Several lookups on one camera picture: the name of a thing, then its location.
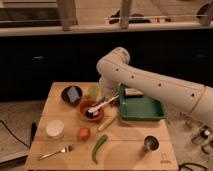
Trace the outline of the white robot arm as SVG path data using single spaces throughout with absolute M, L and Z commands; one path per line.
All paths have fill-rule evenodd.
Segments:
M 117 84 L 122 83 L 156 100 L 170 103 L 213 128 L 212 87 L 137 69 L 129 62 L 130 54 L 123 47 L 116 47 L 97 62 L 104 94 L 113 94 Z

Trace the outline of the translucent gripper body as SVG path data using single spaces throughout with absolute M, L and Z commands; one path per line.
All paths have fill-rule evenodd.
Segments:
M 107 99 L 118 94 L 118 84 L 114 81 L 108 80 L 106 78 L 99 79 L 99 86 L 101 89 L 101 95 Z

